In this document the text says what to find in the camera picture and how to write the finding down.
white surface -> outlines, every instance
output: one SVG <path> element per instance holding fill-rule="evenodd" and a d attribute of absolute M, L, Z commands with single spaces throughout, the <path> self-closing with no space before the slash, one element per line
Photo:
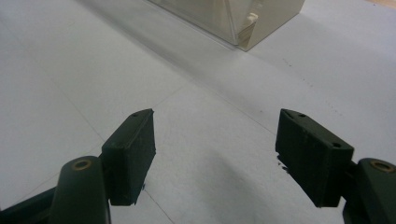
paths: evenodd
<path fill-rule="evenodd" d="M 396 162 L 396 11 L 307 0 L 245 53 L 143 1 L 0 1 L 0 206 L 152 107 L 158 154 L 114 223 L 342 223 L 277 164 L 279 109 Z"/>

white floor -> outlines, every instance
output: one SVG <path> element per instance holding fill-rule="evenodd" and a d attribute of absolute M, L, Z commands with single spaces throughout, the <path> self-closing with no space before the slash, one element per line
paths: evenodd
<path fill-rule="evenodd" d="M 280 108 L 396 162 L 396 10 L 306 0 L 249 52 L 145 1 L 0 0 L 0 206 L 153 108 L 157 156 L 113 223 L 343 223 L 278 165 Z"/>

